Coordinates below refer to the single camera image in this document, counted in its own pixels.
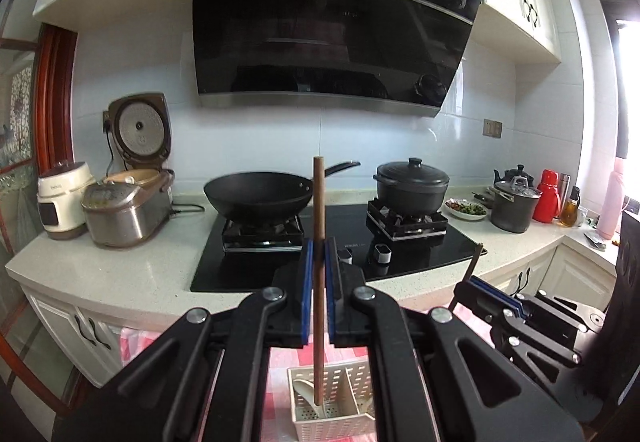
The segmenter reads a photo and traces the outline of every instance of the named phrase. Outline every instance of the gas stove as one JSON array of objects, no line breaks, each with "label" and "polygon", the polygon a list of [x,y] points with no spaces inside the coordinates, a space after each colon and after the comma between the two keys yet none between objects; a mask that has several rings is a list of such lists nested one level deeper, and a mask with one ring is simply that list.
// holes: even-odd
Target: gas stove
[{"label": "gas stove", "polygon": [[[327,236],[335,237],[341,258],[361,267],[367,281],[429,271],[473,256],[476,243],[441,214],[430,215],[428,220],[413,217],[396,223],[398,217],[390,217],[388,210],[381,207],[378,209],[384,218],[381,225],[380,216],[375,211],[371,213],[369,204],[327,206],[325,211]],[[413,225],[404,231],[393,229],[410,224]],[[430,231],[426,231],[425,224],[433,225]],[[218,216],[191,282],[191,291],[251,292],[270,285],[274,272],[283,265],[290,264],[292,270],[297,270],[300,251],[293,248],[297,247],[295,242],[301,234],[312,235],[312,209],[306,208],[299,217],[282,226],[269,231],[240,228]],[[411,238],[406,237],[408,232],[413,234]]]}]

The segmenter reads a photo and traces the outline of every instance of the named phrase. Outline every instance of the black wok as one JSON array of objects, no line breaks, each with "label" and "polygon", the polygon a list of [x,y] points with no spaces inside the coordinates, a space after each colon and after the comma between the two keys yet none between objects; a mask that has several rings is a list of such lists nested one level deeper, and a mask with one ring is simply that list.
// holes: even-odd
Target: black wok
[{"label": "black wok", "polygon": [[[359,166],[358,161],[328,167],[324,176]],[[273,224],[300,213],[314,192],[313,181],[277,171],[232,173],[207,182],[204,193],[223,217],[241,224]]]}]

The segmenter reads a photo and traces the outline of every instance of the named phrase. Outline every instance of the black glass cooktop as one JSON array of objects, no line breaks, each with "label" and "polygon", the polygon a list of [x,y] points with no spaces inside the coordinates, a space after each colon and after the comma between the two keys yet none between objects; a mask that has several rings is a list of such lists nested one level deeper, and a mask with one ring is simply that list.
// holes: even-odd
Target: black glass cooktop
[{"label": "black glass cooktop", "polygon": [[[311,208],[300,219],[307,237],[313,232]],[[191,282],[192,292],[247,292],[271,284],[278,267],[295,262],[299,253],[225,253],[222,229],[225,219],[219,216]],[[367,205],[327,206],[326,234],[335,237],[338,249],[349,248],[353,265],[361,267],[367,281],[393,278],[436,269],[451,263],[470,260],[476,243],[451,224],[443,236],[392,242],[375,230],[367,220]],[[389,264],[380,265],[372,256],[376,244],[391,249]]]}]

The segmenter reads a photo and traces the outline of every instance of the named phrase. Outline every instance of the stove knob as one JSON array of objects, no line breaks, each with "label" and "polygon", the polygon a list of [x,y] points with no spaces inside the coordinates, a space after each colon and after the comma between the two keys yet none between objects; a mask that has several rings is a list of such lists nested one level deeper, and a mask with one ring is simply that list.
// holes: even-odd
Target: stove knob
[{"label": "stove knob", "polygon": [[351,252],[351,249],[349,249],[348,247],[344,249],[338,249],[338,259],[341,262],[351,265],[351,262],[353,262],[353,253]]},{"label": "stove knob", "polygon": [[386,244],[376,244],[373,257],[380,265],[388,265],[391,262],[391,249]]}]

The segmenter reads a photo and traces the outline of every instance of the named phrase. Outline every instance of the chopped green vegetables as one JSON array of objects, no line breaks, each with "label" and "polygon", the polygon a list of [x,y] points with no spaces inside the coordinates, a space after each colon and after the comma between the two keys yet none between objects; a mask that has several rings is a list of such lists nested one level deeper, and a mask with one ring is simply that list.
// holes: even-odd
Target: chopped green vegetables
[{"label": "chopped green vegetables", "polygon": [[484,207],[482,207],[480,204],[475,204],[466,200],[448,200],[447,202],[445,202],[445,204],[451,209],[459,211],[461,213],[465,213],[466,215],[486,215],[486,209],[484,209]]}]

